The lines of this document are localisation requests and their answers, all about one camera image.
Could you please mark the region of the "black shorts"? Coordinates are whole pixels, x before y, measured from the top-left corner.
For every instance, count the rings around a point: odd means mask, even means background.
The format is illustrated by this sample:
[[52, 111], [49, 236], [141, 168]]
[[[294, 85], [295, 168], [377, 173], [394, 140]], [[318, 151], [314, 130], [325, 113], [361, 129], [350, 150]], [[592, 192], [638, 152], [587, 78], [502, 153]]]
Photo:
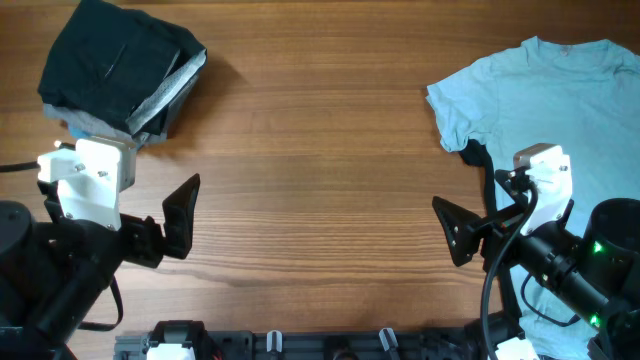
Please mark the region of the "black shorts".
[[82, 0], [50, 49], [38, 93], [45, 104], [84, 111], [128, 132], [126, 121], [143, 101], [205, 51], [183, 27]]

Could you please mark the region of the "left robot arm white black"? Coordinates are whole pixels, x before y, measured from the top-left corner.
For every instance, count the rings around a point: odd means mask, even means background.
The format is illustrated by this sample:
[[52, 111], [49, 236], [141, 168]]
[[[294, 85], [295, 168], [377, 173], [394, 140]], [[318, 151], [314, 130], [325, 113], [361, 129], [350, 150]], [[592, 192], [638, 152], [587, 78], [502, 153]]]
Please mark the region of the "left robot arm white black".
[[70, 359], [76, 330], [110, 331], [86, 321], [100, 294], [122, 301], [114, 274], [124, 262], [155, 268], [164, 257], [184, 259], [193, 241], [200, 176], [194, 174], [162, 203], [165, 222], [119, 216], [114, 230], [63, 217], [57, 183], [39, 182], [50, 221], [38, 222], [14, 201], [1, 204], [1, 356]]

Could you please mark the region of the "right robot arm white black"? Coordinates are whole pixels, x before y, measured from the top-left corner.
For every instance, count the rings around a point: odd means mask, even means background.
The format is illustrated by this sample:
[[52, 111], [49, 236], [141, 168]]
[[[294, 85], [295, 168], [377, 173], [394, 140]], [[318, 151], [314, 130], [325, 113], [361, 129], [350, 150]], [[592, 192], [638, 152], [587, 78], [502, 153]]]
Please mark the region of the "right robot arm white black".
[[526, 215], [514, 204], [481, 218], [443, 198], [432, 206], [455, 265], [484, 257], [485, 282], [510, 265], [522, 266], [577, 316], [597, 330], [592, 359], [639, 356], [639, 203], [616, 198], [592, 211], [583, 237], [564, 227], [567, 216], [519, 235]]

